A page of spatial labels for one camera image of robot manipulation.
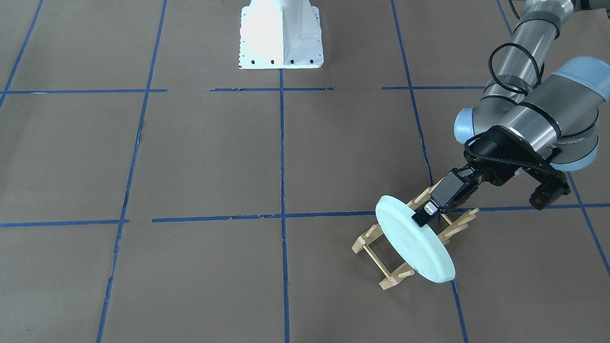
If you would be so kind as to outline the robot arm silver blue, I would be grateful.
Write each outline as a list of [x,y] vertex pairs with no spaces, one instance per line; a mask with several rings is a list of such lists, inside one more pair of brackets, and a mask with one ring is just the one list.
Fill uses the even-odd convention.
[[609,65],[575,57],[542,78],[546,56],[574,13],[607,0],[526,0],[510,42],[488,59],[491,80],[476,107],[455,119],[466,165],[451,169],[407,218],[423,227],[464,204],[479,185],[506,184],[518,170],[539,182],[529,198],[547,208],[570,193],[567,172],[590,165],[600,144],[599,106],[609,100]]

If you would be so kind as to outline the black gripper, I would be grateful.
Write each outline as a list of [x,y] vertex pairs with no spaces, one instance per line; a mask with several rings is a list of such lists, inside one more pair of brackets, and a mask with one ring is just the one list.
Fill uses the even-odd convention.
[[504,185],[517,169],[534,162],[534,150],[511,130],[490,128],[466,140],[465,159],[466,166],[451,169],[412,215],[419,227],[464,204],[483,182]]

